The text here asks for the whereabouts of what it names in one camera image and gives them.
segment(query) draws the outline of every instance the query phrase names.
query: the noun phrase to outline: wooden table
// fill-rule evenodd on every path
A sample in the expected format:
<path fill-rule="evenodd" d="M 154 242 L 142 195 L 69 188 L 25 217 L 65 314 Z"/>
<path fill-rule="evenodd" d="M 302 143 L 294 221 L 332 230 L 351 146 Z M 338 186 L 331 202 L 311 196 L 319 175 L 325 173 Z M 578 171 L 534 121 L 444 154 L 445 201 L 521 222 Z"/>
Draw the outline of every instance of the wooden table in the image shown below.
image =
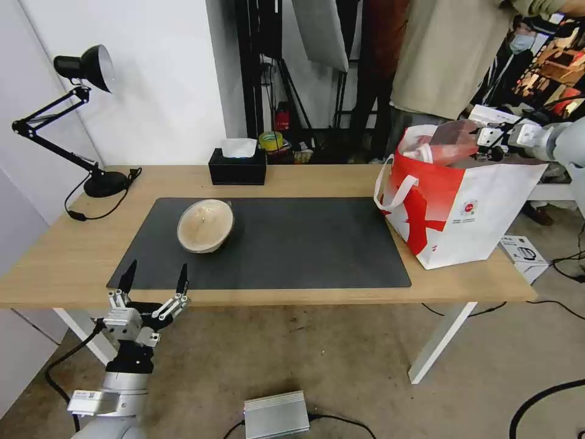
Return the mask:
<path fill-rule="evenodd" d="M 112 168 L 126 172 L 125 168 Z M 356 197 L 372 196 L 379 165 L 269 166 L 265 186 L 212 186 L 206 166 L 145 166 L 112 215 L 80 223 L 66 214 L 0 279 L 0 306 L 54 308 L 85 338 L 93 328 L 87 309 L 108 307 L 106 282 L 118 266 L 154 201 L 160 197 Z M 116 200 L 82 195 L 73 210 L 106 212 Z M 194 306 L 389 304 L 454 302 L 413 363 L 418 383 L 477 302 L 524 301 L 536 294 L 501 250 L 485 261 L 424 270 L 393 234 L 411 288 L 315 290 L 195 290 Z M 164 302 L 169 290 L 133 290 L 136 301 Z M 115 350 L 103 336 L 90 349 L 107 363 Z"/>

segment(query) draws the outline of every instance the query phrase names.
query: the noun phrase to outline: lamp arm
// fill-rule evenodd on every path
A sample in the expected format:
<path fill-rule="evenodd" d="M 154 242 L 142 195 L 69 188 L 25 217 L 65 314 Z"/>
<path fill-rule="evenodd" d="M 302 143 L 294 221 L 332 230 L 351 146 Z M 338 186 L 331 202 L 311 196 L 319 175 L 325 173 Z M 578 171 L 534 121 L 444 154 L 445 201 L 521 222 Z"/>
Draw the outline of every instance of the lamp arm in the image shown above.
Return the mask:
<path fill-rule="evenodd" d="M 59 113 L 56 113 L 54 115 L 44 116 L 44 117 L 41 117 L 37 120 L 37 118 L 40 115 L 42 115 L 44 112 L 46 112 L 47 110 L 50 110 L 51 108 L 55 107 L 56 105 L 60 104 L 61 102 L 65 101 L 69 98 L 72 98 L 73 96 L 76 96 L 77 98 L 79 98 L 80 99 L 79 102 L 77 102 L 76 104 L 72 105 L 71 107 L 68 107 L 67 109 L 65 109 Z M 88 87 L 84 87 L 83 85 L 79 85 L 78 87 L 71 90 L 69 93 L 65 94 L 64 96 L 57 99 L 56 101 L 51 102 L 49 105 L 43 107 L 42 109 L 31 114 L 30 116 L 27 116 L 24 119 L 14 121 L 12 123 L 12 129 L 14 130 L 14 132 L 16 134 L 18 134 L 22 137 L 25 137 L 29 140 L 32 140 L 36 144 L 41 145 L 42 147 L 48 149 L 51 152 L 54 152 L 55 154 L 63 157 L 66 160 L 69 160 L 70 162 L 76 164 L 77 166 L 82 167 L 83 169 L 85 169 L 86 171 L 88 171 L 92 174 L 94 174 L 96 172 L 100 172 L 100 169 L 99 169 L 99 166 L 97 163 L 89 163 L 88 161 L 82 159 L 77 154 L 74 154 L 73 152 L 66 151 L 65 149 L 61 148 L 60 146 L 55 145 L 53 142 L 50 142 L 49 140 L 47 140 L 44 137 L 41 137 L 37 134 L 37 131 L 40 130 L 41 128 L 47 126 L 48 124 L 50 124 L 53 121 L 65 116 L 66 114 L 72 112 L 76 108 L 79 108 L 80 106 L 86 104 L 87 102 L 89 102 L 89 100 L 90 100 L 90 89 Z M 42 122 L 38 125 L 32 125 L 36 121 L 42 121 Z"/>

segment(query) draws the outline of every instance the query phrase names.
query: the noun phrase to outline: lamp shade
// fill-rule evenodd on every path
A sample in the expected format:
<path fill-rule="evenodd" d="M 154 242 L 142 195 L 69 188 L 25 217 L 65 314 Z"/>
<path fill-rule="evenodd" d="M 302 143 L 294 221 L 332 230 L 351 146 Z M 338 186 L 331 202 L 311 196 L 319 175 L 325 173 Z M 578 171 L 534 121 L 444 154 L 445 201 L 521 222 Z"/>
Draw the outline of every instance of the lamp shade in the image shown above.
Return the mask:
<path fill-rule="evenodd" d="M 65 78 L 86 79 L 109 93 L 114 89 L 114 66 L 110 54 L 102 45 L 90 47 L 80 57 L 56 56 L 53 66 Z"/>

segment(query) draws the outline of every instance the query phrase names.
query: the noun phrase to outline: beige jacket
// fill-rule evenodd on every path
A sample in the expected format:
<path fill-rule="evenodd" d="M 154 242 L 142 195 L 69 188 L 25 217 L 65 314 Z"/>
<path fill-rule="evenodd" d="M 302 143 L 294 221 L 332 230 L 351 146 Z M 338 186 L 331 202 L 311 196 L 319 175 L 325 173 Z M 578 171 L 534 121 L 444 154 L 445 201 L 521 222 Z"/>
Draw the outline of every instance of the beige jacket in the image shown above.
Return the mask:
<path fill-rule="evenodd" d="M 551 15 L 566 0 L 411 0 L 392 101 L 401 110 L 457 119 L 515 14 Z"/>

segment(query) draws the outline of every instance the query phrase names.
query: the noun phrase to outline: shopping bag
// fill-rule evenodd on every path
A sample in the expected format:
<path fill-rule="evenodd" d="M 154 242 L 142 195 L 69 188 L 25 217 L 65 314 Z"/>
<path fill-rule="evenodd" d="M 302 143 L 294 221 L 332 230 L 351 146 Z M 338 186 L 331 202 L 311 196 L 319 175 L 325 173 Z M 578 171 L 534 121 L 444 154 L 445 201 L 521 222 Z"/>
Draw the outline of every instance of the shopping bag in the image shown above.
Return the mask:
<path fill-rule="evenodd" d="M 397 151 L 433 135 L 434 125 L 409 127 Z M 391 173 L 378 194 L 387 163 Z M 484 260 L 498 245 L 546 165 L 488 164 L 457 169 L 397 152 L 376 180 L 374 201 L 426 269 Z"/>

